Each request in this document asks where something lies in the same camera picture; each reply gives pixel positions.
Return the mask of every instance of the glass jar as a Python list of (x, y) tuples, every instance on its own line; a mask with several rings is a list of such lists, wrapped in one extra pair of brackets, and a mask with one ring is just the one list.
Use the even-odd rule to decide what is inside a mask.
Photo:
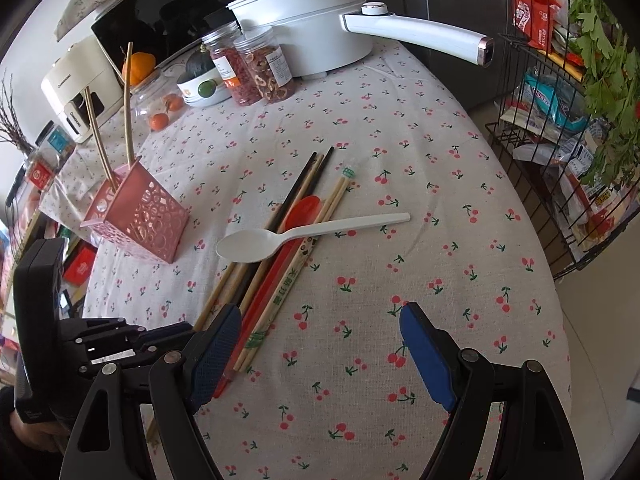
[(239, 106), (249, 106), (262, 99), (254, 78), (247, 70), (242, 57), (234, 48), (234, 40), (241, 35), (236, 22), (227, 23), (202, 38), (220, 77)]
[(53, 181), (53, 170), (37, 149), (24, 161), (24, 171), (29, 181), (41, 191), (46, 190)]
[(76, 143), (64, 128), (53, 121), (49, 121), (42, 129), (36, 144), (40, 156), (55, 173), (60, 172), (76, 148)]
[(239, 36), (234, 47), (244, 59), (258, 91), (270, 103), (284, 101), (296, 92), (287, 60), (269, 26)]
[(136, 117), (142, 118), (152, 132), (164, 130), (186, 110), (173, 72), (172, 66), (164, 72), (155, 70), (134, 89), (131, 100)]

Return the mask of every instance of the metal screw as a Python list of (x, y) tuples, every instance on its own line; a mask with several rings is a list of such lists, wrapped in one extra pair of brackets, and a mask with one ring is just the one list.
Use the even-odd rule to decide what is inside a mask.
[(102, 367), (102, 373), (105, 375), (111, 375), (117, 369), (118, 367), (115, 365), (115, 363), (107, 363)]
[(471, 348), (465, 348), (462, 352), (460, 352), (462, 358), (468, 363), (475, 363), (478, 361), (479, 355), (478, 352), (472, 350)]
[(172, 365), (174, 363), (177, 363), (181, 357), (182, 357), (182, 354), (177, 350), (174, 350), (172, 352), (167, 352), (166, 354), (164, 354), (164, 362)]
[(533, 359), (527, 361), (527, 368), (535, 374), (538, 374), (542, 371), (542, 365), (538, 361), (534, 361)]

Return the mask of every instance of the floor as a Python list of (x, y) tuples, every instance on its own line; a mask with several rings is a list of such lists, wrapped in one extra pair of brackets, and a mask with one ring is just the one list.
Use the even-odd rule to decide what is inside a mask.
[[(487, 135), (497, 113), (487, 104), (470, 116)], [(570, 421), (587, 480), (610, 478), (640, 433), (640, 405), (626, 400), (629, 386), (640, 388), (639, 259), (636, 218), (584, 270), (556, 282), (572, 360)]]

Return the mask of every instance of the white plastic spoon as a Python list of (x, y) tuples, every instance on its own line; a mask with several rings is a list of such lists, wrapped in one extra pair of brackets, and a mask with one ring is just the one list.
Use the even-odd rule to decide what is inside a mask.
[(399, 224), (411, 219), (409, 213), (391, 213), (386, 215), (358, 216), (331, 220), (318, 224), (295, 227), (282, 234), (272, 233), (267, 229), (246, 229), (225, 236), (216, 245), (216, 252), (222, 258), (240, 264), (249, 264), (265, 260), (281, 247), (282, 244), (296, 238), (319, 236), (327, 233), (364, 229), (386, 224)]

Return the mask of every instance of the human hand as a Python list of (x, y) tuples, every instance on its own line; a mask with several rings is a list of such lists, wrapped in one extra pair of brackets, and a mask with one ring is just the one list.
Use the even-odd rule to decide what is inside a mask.
[(9, 415), (9, 423), (14, 435), (25, 446), (37, 451), (59, 452), (54, 436), (68, 436), (69, 432), (58, 422), (25, 424), (16, 412)]

